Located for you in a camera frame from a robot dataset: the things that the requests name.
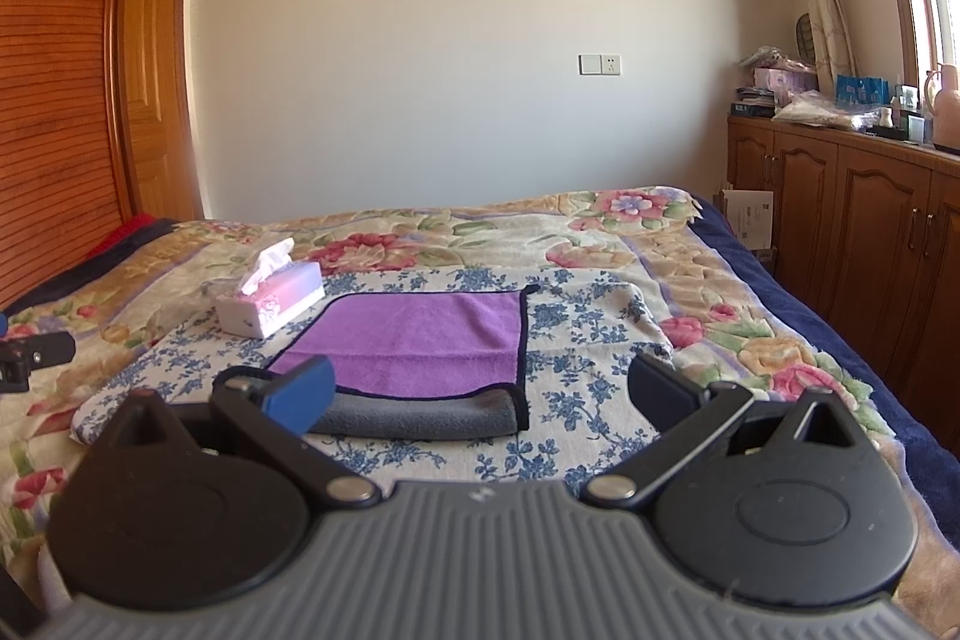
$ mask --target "white tissue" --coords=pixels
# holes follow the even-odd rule
[[[248,296],[256,292],[260,283],[270,277],[272,273],[280,271],[289,263],[293,263],[290,258],[290,251],[293,249],[294,239],[293,237],[287,237],[282,242],[272,244],[266,250],[261,251],[260,255],[256,257],[256,261],[251,264],[250,271],[240,281],[239,290],[242,295]]]

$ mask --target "light switch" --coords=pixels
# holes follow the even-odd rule
[[[599,55],[581,55],[580,56],[581,74],[602,74],[603,68]]]
[[[601,71],[603,74],[619,74],[620,73],[620,56],[619,55],[601,55],[600,56],[603,64]]]

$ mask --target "red cloth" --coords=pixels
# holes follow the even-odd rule
[[[83,259],[86,261],[88,258],[93,258],[94,256],[99,255],[99,253],[103,253],[104,250],[109,250],[109,248],[112,248],[114,244],[120,242],[121,239],[126,239],[137,229],[143,228],[144,226],[149,226],[155,220],[157,219],[154,218],[153,215],[147,215],[147,213],[133,215],[133,217],[122,226],[113,229],[112,232],[107,234],[107,236],[104,237],[104,240],[100,242],[97,247],[94,247],[89,253],[83,256]]]

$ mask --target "cabinet top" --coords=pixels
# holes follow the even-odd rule
[[[884,155],[887,158],[896,158],[909,164],[925,167],[933,172],[944,172],[945,175],[960,177],[960,156],[940,152],[932,146],[911,145],[906,142],[860,134],[856,131],[845,131],[823,126],[795,124],[795,122],[772,121],[767,118],[738,118],[729,116],[728,124],[745,128],[755,128],[776,134],[786,134],[793,137],[824,140],[835,143],[844,148],[866,150]]]

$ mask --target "blue and white floral cloth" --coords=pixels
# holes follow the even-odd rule
[[[426,269],[343,274],[326,279],[328,297],[272,338],[235,338],[213,311],[186,321],[127,366],[74,417],[75,435],[93,441],[134,387],[168,402],[200,402],[231,365],[265,366],[325,306],[352,292],[516,290],[538,284],[527,300],[526,383],[530,429],[471,442],[409,442],[307,437],[315,447],[385,490],[395,480],[562,479],[573,490],[631,456],[656,430],[627,396],[627,368],[637,351],[669,359],[670,342],[640,289],[596,269]]]

